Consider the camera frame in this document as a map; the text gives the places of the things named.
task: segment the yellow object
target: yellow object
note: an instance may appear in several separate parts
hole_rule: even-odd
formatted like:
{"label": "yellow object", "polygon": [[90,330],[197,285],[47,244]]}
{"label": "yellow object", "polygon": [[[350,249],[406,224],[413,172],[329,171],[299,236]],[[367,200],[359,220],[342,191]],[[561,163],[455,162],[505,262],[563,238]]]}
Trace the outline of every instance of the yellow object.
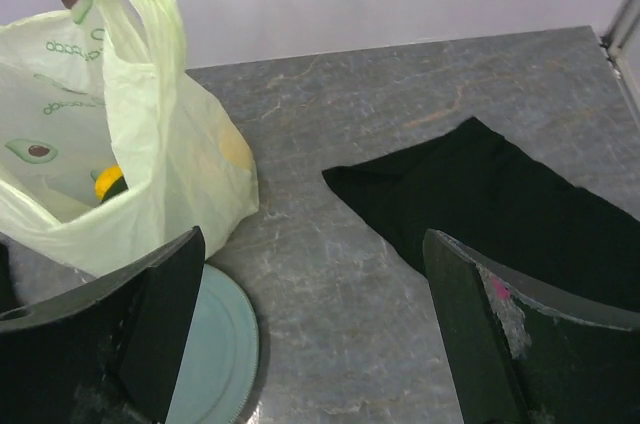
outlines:
{"label": "yellow object", "polygon": [[119,166],[113,166],[105,170],[96,180],[96,196],[102,201],[104,195],[113,186],[113,183],[122,177],[122,170]]}

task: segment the white plastic bag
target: white plastic bag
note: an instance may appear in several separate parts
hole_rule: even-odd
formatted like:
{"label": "white plastic bag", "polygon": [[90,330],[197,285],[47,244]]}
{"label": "white plastic bag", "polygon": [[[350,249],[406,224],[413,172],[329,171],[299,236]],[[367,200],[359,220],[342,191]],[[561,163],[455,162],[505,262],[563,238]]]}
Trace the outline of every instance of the white plastic bag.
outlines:
{"label": "white plastic bag", "polygon": [[[258,208],[248,145],[184,73],[175,0],[128,1],[0,27],[0,233],[96,276],[195,225],[211,255]],[[98,206],[116,163],[129,191]]]}

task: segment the blue plate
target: blue plate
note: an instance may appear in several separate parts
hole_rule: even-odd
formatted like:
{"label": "blue plate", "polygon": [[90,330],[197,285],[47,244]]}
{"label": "blue plate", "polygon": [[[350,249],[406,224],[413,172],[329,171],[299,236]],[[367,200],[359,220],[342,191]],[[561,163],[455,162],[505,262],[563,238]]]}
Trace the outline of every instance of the blue plate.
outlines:
{"label": "blue plate", "polygon": [[205,265],[166,424],[232,424],[258,368],[258,325],[242,289]]}

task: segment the marble countertop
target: marble countertop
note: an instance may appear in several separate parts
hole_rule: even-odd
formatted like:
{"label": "marble countertop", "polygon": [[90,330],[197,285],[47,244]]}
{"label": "marble countertop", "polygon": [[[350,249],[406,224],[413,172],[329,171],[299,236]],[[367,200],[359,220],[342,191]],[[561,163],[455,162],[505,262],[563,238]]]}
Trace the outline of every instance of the marble countertop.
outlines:
{"label": "marble countertop", "polygon": [[200,69],[252,146],[260,211],[213,263],[258,314],[241,423],[461,424],[427,281],[321,171],[475,115],[640,217],[640,133],[595,35],[564,29]]}

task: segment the pink spot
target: pink spot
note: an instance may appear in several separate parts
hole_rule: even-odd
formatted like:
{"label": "pink spot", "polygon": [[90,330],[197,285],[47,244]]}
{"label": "pink spot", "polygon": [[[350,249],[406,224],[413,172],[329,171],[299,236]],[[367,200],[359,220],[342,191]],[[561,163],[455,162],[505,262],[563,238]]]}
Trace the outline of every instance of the pink spot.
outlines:
{"label": "pink spot", "polygon": [[500,299],[509,299],[511,297],[511,292],[509,292],[509,289],[504,287],[497,277],[491,276],[491,283],[493,284],[493,287],[496,290],[496,294]]}

